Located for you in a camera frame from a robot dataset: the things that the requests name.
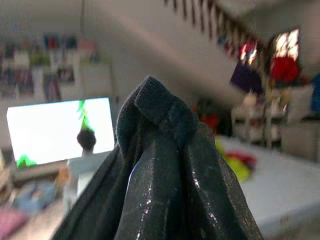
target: window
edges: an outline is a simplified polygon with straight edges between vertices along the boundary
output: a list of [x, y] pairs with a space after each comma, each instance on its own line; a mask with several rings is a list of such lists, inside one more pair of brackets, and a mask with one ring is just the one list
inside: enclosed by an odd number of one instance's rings
[[275, 57], [292, 57], [297, 60], [299, 56], [299, 29], [279, 34], [274, 43]]

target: black fabric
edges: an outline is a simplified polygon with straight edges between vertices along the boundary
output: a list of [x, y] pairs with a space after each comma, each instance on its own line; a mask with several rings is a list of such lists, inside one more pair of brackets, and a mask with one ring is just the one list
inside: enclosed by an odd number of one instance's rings
[[259, 74], [250, 69], [247, 65], [243, 65], [241, 62], [236, 65], [230, 83], [239, 87], [246, 93], [253, 91], [260, 95], [264, 91]]
[[189, 108], [152, 77], [53, 240], [259, 240], [241, 188]]

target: pink cushion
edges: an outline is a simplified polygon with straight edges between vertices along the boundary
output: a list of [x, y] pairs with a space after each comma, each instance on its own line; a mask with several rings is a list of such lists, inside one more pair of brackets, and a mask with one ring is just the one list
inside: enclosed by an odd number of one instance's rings
[[0, 240], [5, 239], [28, 221], [28, 215], [19, 210], [0, 208]]

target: floor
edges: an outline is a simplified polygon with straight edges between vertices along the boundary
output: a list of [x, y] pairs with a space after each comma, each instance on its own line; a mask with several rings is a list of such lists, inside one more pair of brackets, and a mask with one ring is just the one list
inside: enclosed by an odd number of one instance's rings
[[44, 212], [29, 220], [24, 227], [7, 240], [49, 240], [62, 221], [63, 215], [63, 202], [58, 200]]
[[[63, 215], [63, 202], [58, 200], [6, 240], [50, 240], [56, 227], [62, 221]], [[320, 217], [311, 220], [299, 229], [267, 240], [320, 240]]]

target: white bed sheet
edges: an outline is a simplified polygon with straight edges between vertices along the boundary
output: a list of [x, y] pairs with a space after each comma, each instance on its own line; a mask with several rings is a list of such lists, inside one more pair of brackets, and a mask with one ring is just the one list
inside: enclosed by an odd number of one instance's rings
[[320, 216], [320, 167], [237, 139], [219, 136], [226, 151], [257, 158], [256, 171], [241, 184], [248, 206], [265, 238]]

